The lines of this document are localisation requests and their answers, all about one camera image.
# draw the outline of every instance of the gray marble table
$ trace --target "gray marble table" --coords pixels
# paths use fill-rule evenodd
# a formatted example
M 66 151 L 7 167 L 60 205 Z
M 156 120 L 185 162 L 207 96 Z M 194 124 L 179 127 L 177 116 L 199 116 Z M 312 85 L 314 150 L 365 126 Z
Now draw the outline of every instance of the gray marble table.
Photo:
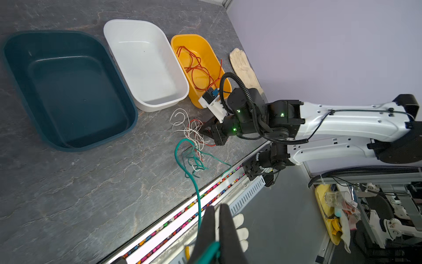
M 111 19 L 139 19 L 176 34 L 205 37 L 223 68 L 241 48 L 222 7 L 197 0 L 14 0 L 0 8 L 0 42 L 21 30 L 81 30 L 106 43 Z M 207 109 L 189 98 L 168 109 L 139 111 L 135 128 L 109 144 L 81 153 L 60 152 L 42 142 L 0 65 L 0 262 L 97 263 L 194 193 L 173 151 L 182 139 L 169 118 L 182 107 L 207 120 Z M 235 163 L 262 141 L 230 138 L 207 151 Z M 226 169 L 207 160 L 204 186 Z

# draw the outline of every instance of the plastic bin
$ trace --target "plastic bin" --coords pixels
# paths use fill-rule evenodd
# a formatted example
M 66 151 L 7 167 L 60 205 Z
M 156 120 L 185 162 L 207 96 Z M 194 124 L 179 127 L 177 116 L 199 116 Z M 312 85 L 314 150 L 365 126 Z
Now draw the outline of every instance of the plastic bin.
M 158 111 L 186 98 L 189 84 L 159 27 L 115 19 L 104 25 L 104 36 L 140 110 Z
M 3 48 L 17 92 L 41 138 L 83 151 L 130 131 L 138 111 L 110 54 L 79 31 L 12 35 Z
M 171 47 L 173 48 L 174 53 L 176 54 L 177 49 L 181 46 L 185 46 L 188 50 L 193 52 L 196 56 L 201 58 L 201 65 L 208 69 L 211 77 L 213 79 L 217 79 L 220 73 L 220 61 L 217 59 L 211 45 L 208 43 L 206 39 L 204 39 L 200 35 L 196 34 L 185 34 L 185 35 L 175 35 L 171 39 Z M 180 53 L 180 56 L 176 56 L 182 65 L 183 72 L 186 75 L 188 82 L 189 82 L 189 98 L 192 103 L 200 109 L 203 109 L 201 104 L 198 102 L 199 98 L 205 93 L 205 91 L 195 89 L 192 83 L 192 73 L 189 74 L 185 71 L 185 67 L 188 67 L 191 62 L 191 58 L 189 53 L 183 49 Z M 223 76 L 224 70 L 222 69 L 220 73 L 220 77 Z M 194 82 L 198 87 L 206 88 L 208 84 L 208 76 L 199 70 L 194 70 L 193 72 Z M 216 83 L 217 87 L 220 87 L 220 81 Z M 232 85 L 230 84 L 229 80 L 226 79 L 224 82 L 224 91 L 231 92 Z M 225 93 L 224 98 L 227 99 L 229 97 L 229 93 Z

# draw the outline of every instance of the robotic arm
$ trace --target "robotic arm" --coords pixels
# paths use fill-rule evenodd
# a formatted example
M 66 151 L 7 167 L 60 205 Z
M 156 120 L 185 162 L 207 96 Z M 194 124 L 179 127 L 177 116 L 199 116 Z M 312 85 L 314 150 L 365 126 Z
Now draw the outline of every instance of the robotic arm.
M 222 91 L 227 77 L 240 88 L 226 101 Z M 342 156 L 377 157 L 392 164 L 422 160 L 422 122 L 414 120 L 419 105 L 413 95 L 402 94 L 392 102 L 370 106 L 326 106 L 297 100 L 265 104 L 256 89 L 245 88 L 233 73 L 222 76 L 219 90 L 227 116 L 211 118 L 200 133 L 219 146 L 229 136 L 245 138 L 242 135 L 256 132 L 258 138 L 271 141 L 271 148 L 252 162 L 252 173 L 259 167 L 284 169 L 308 160 Z M 207 96 L 210 94 L 215 95 L 208 98 L 210 102 L 219 100 L 215 91 Z M 309 142 L 316 134 L 335 136 Z

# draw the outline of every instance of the blue plastic bin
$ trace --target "blue plastic bin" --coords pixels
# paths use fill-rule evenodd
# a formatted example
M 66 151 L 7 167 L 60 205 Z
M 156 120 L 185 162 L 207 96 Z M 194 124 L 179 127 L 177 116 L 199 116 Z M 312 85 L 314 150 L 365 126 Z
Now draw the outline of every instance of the blue plastic bin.
M 107 49 L 79 31 L 12 35 L 4 57 L 41 138 L 84 151 L 129 132 L 138 111 Z

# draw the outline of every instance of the white wall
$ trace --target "white wall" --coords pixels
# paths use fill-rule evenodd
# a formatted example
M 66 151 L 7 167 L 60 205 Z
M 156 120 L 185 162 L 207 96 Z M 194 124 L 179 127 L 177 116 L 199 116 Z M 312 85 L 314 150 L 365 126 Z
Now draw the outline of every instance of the white wall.
M 233 0 L 227 12 L 270 101 L 364 105 L 411 93 L 422 104 L 421 0 Z M 377 160 L 308 164 L 368 163 Z

